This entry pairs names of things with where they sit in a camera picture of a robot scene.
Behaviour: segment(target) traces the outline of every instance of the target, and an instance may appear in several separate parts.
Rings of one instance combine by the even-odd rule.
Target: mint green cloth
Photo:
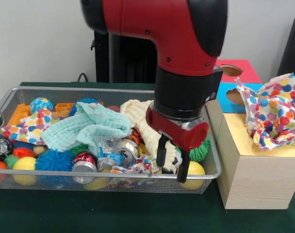
[[[126,137],[130,120],[100,104],[77,103],[77,113],[50,126],[41,138],[50,149],[63,152],[87,144],[97,152],[97,136]]]

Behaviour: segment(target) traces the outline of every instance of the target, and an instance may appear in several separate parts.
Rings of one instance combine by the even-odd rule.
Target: white wall
[[[295,18],[295,0],[228,0],[221,58],[248,59],[266,82],[277,74]]]
[[[78,0],[0,0],[0,95],[22,81],[95,81],[93,31]]]
[[[278,70],[295,0],[229,0],[223,59],[249,59],[263,81]],[[95,77],[93,32],[79,0],[0,1],[0,96],[21,81]]]

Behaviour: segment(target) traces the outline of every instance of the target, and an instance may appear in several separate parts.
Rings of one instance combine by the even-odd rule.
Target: cream towel
[[[138,127],[141,136],[145,142],[146,149],[153,157],[157,157],[158,141],[160,134],[153,130],[146,122],[146,110],[152,103],[152,100],[140,102],[138,100],[129,100],[120,106],[120,113],[127,116],[131,122],[131,127]],[[167,154],[164,169],[176,173],[176,167],[172,164],[175,159],[175,146],[170,142],[166,144]]]

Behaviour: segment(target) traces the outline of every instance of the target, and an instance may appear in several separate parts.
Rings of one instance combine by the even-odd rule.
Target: blue patterned ball
[[[47,100],[46,98],[39,97],[31,102],[30,111],[32,114],[34,112],[36,112],[37,110],[43,109],[43,108],[47,108],[48,110],[50,110],[52,112],[53,105],[52,105],[51,101]]]

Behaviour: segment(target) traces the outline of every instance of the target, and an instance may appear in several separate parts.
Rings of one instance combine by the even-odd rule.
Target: red soda can
[[[73,160],[72,171],[74,172],[97,172],[97,158],[85,151],[79,153]],[[77,183],[90,183],[94,181],[95,177],[87,177],[87,176],[75,176],[74,180]]]

